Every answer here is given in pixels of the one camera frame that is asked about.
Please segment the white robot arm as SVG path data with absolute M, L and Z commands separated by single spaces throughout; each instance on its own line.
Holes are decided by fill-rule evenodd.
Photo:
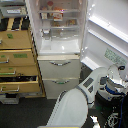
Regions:
M 93 70 L 79 85 L 58 96 L 47 124 L 37 128 L 78 127 L 86 122 L 88 109 L 94 105 L 100 79 L 107 77 L 107 69 L 100 67 Z

